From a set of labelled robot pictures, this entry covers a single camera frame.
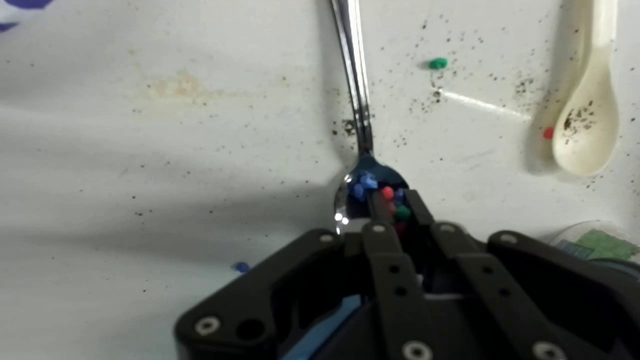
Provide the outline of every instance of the white spoon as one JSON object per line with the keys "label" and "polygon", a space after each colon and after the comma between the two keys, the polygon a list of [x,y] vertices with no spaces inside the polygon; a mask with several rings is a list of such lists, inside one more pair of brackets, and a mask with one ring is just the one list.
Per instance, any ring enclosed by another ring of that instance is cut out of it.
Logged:
{"label": "white spoon", "polygon": [[577,176],[598,174],[619,141],[619,104],[611,75],[619,0],[581,0],[588,6],[584,73],[554,128],[554,159]]}

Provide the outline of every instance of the black mechanical part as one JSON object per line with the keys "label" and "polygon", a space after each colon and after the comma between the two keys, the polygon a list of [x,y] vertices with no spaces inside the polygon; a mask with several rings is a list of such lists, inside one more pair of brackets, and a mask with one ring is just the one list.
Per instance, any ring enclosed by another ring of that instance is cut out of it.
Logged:
{"label": "black mechanical part", "polygon": [[343,299],[362,307],[326,360],[640,358],[640,284],[516,232],[488,244],[437,222],[408,190],[398,237],[381,194],[360,235],[312,231],[177,324],[185,360],[284,356]]}

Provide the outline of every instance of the screw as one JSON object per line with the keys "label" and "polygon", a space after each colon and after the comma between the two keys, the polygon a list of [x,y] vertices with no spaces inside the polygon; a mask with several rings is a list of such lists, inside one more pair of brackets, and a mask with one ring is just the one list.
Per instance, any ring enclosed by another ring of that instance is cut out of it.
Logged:
{"label": "screw", "polygon": [[516,238],[516,237],[512,237],[512,235],[502,235],[502,237],[501,237],[501,243],[506,243],[506,244],[519,244],[519,238]]}
{"label": "screw", "polygon": [[402,346],[402,356],[406,360],[433,360],[435,358],[433,351],[424,343],[417,343],[417,340],[406,343]]}
{"label": "screw", "polygon": [[206,317],[206,318],[201,318],[201,323],[196,323],[198,337],[211,337],[218,332],[218,329],[220,329],[220,321],[216,317]]}
{"label": "screw", "polygon": [[537,360],[566,360],[562,349],[553,343],[537,343],[533,353]]}
{"label": "screw", "polygon": [[325,235],[325,237],[320,237],[320,243],[334,243],[334,237]]}

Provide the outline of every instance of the green object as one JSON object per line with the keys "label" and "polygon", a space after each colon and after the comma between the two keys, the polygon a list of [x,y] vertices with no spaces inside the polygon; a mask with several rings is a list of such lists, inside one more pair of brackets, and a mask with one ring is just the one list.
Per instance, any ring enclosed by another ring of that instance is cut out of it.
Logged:
{"label": "green object", "polygon": [[396,209],[396,218],[398,221],[410,221],[412,218],[412,210],[408,210],[406,206],[398,206]]}
{"label": "green object", "polygon": [[435,60],[428,62],[428,69],[431,69],[431,71],[443,71],[443,69],[446,69],[446,66],[449,66],[449,60],[446,60],[446,59],[435,59]]}

